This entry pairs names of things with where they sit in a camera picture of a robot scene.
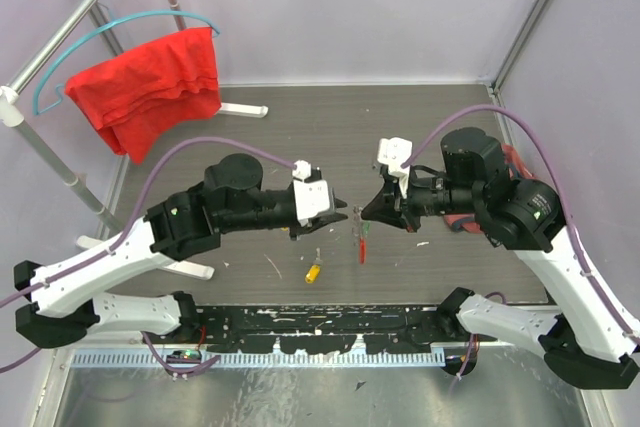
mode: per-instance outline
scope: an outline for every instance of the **white plastic mount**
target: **white plastic mount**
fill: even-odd
[[[0,121],[7,127],[17,127],[24,121],[24,116],[15,106],[18,93],[3,85],[0,87]]]
[[[377,161],[379,164],[386,165],[389,175],[398,179],[398,187],[400,194],[404,199],[407,198],[407,190],[409,188],[409,172],[410,166],[402,167],[409,157],[413,143],[409,140],[393,137],[392,139],[380,139],[378,143]]]
[[[87,329],[87,336],[105,332],[151,332],[165,335],[180,327],[180,306],[172,295],[129,297],[102,293],[93,298],[100,322]]]
[[[311,164],[306,160],[296,161],[296,168],[293,171],[293,178],[298,180],[307,180],[311,177]]]
[[[315,182],[293,181],[298,222],[303,227],[323,212],[332,208],[332,193],[326,180]]]
[[[555,314],[518,309],[478,294],[462,303],[456,317],[468,332],[495,337],[540,357],[545,351],[538,337],[547,334],[557,322]]]

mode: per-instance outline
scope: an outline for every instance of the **blue hanger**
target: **blue hanger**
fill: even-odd
[[[55,70],[60,66],[60,64],[62,64],[62,62],[64,62],[64,60],[67,57],[69,57],[69,55],[71,55],[71,53],[73,51],[75,51],[78,47],[80,47],[82,44],[84,44],[88,40],[93,39],[96,35],[99,35],[102,32],[104,32],[105,30],[109,30],[109,29],[115,27],[116,25],[124,24],[125,22],[129,22],[130,20],[140,19],[142,17],[152,17],[154,15],[177,15],[179,17],[190,17],[192,19],[201,20],[202,22],[204,22],[205,24],[209,25],[213,29],[213,31],[215,32],[214,37],[217,37],[218,35],[220,35],[220,31],[213,24],[213,22],[211,22],[206,17],[203,17],[203,16],[198,15],[198,14],[192,14],[190,12],[181,12],[181,11],[174,11],[174,10],[150,10],[148,12],[138,12],[137,14],[127,15],[126,17],[121,17],[119,19],[113,20],[113,21],[109,22],[108,24],[104,24],[104,25],[100,26],[99,28],[97,28],[96,30],[94,30],[93,32],[90,32],[89,34],[87,34],[87,35],[81,37],[80,39],[78,39],[76,42],[73,43],[73,45],[71,47],[69,47],[67,50],[65,50],[62,53],[62,55],[60,55],[60,57],[58,57],[53,64],[51,64],[51,67],[49,67],[47,69],[47,71],[45,72],[45,74],[42,77],[42,79],[40,80],[40,82],[38,82],[38,85],[36,86],[36,90],[33,92],[33,114],[34,115],[40,115],[43,112],[46,112],[47,110],[50,110],[50,109],[54,108],[56,105],[62,103],[63,96],[62,96],[62,93],[61,93],[60,89],[62,89],[64,87],[64,84],[58,84],[58,85],[56,85],[56,93],[58,94],[58,100],[56,100],[53,104],[51,104],[48,107],[45,107],[42,110],[38,109],[38,101],[39,101],[39,98],[40,98],[40,92],[42,92],[42,89],[44,88],[44,85],[47,83],[47,81],[49,80],[51,75],[55,72]]]

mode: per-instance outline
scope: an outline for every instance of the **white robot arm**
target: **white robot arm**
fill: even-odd
[[[444,172],[402,167],[411,156],[411,142],[383,139],[378,162],[384,185],[362,218],[416,232],[421,216],[474,214],[488,240],[515,251],[562,311],[559,316],[533,313],[458,288],[438,307],[442,328],[451,335],[484,334],[525,348],[580,388],[627,388],[638,373],[630,356],[638,349],[634,337],[640,322],[586,254],[590,273],[583,272],[555,191],[539,180],[512,179],[500,143],[480,129],[450,132],[441,149]],[[418,177],[418,171],[432,177]],[[635,335],[622,329],[588,277],[597,280],[616,316]]]

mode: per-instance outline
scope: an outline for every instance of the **gray table surface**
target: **gray table surface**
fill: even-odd
[[[181,140],[202,135],[225,136],[289,160],[310,161],[349,203],[350,213],[354,204],[366,205],[381,187],[371,169],[381,137],[404,137],[417,144],[448,115],[489,102],[480,85],[235,87],[223,90],[223,100],[267,105],[270,111],[263,119],[218,115],[164,134],[142,164],[130,166],[118,216],[129,214],[163,153]],[[500,135],[491,113],[474,114],[455,125],[475,125]],[[160,173],[146,207],[200,182],[207,166],[232,152],[208,144],[178,154]],[[420,161],[442,167],[439,139]],[[266,161],[263,166],[263,188],[288,185],[290,171]],[[145,296],[184,290],[201,304],[438,303],[464,286],[478,293],[499,290],[512,302],[546,300],[542,285],[511,252],[492,248],[480,235],[454,234],[440,218],[423,219],[417,234],[372,224],[365,265],[357,260],[352,225],[350,220],[335,224],[298,242],[279,230],[229,234],[220,249],[191,259],[216,268],[210,281],[155,271],[113,290]],[[307,284],[304,276],[316,248],[324,265],[317,281]]]

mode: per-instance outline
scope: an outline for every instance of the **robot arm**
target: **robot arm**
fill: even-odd
[[[18,290],[38,282],[46,287],[29,294],[30,303],[16,311],[16,330],[41,348],[69,345],[106,331],[190,336],[200,327],[190,295],[142,298],[105,291],[141,273],[217,249],[222,234],[286,227],[297,239],[347,219],[336,211],[346,203],[335,198],[320,170],[304,161],[296,163],[293,180],[284,190],[263,191],[262,177],[257,159],[230,155],[207,168],[203,182],[149,209],[117,250],[109,249],[118,236],[56,264],[18,264]],[[109,255],[47,285],[52,275],[105,250]]]
[[[474,214],[489,242],[514,250],[562,311],[535,314],[458,288],[438,308],[441,327],[450,334],[485,334],[526,348],[576,387],[627,388],[638,373],[630,357],[637,346],[583,275],[556,192],[539,180],[511,179],[500,143],[477,128],[442,139],[444,172],[420,165],[403,168],[411,149],[403,139],[381,140],[384,184],[362,218],[416,232],[422,216]],[[419,175],[425,172],[431,176]],[[638,319],[587,260],[618,313],[639,330]]]

